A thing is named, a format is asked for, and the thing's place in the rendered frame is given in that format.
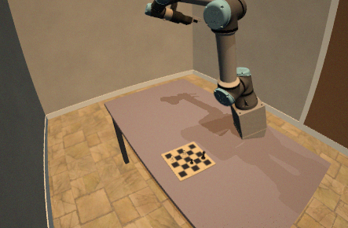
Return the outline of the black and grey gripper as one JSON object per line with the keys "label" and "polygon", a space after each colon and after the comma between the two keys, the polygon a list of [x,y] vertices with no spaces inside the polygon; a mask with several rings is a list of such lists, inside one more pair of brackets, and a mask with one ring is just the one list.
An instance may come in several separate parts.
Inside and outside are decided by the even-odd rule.
{"label": "black and grey gripper", "polygon": [[195,16],[189,17],[182,14],[181,12],[176,11],[177,5],[178,3],[176,2],[174,4],[171,4],[169,9],[167,8],[163,20],[169,20],[177,24],[182,23],[186,25],[191,24],[193,22],[197,23],[198,21],[202,22],[202,18]]}

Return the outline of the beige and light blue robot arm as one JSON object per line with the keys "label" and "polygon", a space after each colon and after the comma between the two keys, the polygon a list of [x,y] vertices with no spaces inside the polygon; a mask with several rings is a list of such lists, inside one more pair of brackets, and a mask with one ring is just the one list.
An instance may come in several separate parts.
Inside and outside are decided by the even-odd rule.
{"label": "beige and light blue robot arm", "polygon": [[[214,96],[224,106],[235,107],[239,110],[250,110],[258,104],[254,92],[251,73],[248,68],[236,67],[236,40],[238,20],[247,12],[244,0],[154,0],[145,8],[145,15],[163,19],[166,6],[176,2],[185,2],[206,6],[203,11],[205,23],[215,33],[219,74],[218,87]],[[237,73],[237,76],[236,76]]]}

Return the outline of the tan and dark brown chessboard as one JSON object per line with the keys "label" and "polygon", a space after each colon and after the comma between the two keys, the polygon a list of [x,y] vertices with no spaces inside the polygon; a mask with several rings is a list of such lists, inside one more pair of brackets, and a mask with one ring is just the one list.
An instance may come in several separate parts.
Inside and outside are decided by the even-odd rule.
{"label": "tan and dark brown chessboard", "polygon": [[[185,148],[186,157],[182,156],[183,148]],[[203,156],[203,150],[195,142],[191,142],[187,145],[171,150],[170,152],[161,154],[161,156],[178,177],[180,182],[216,164],[206,153],[206,159],[201,159]],[[170,161],[171,157],[174,159],[173,162]],[[190,164],[191,159],[193,164]]]}

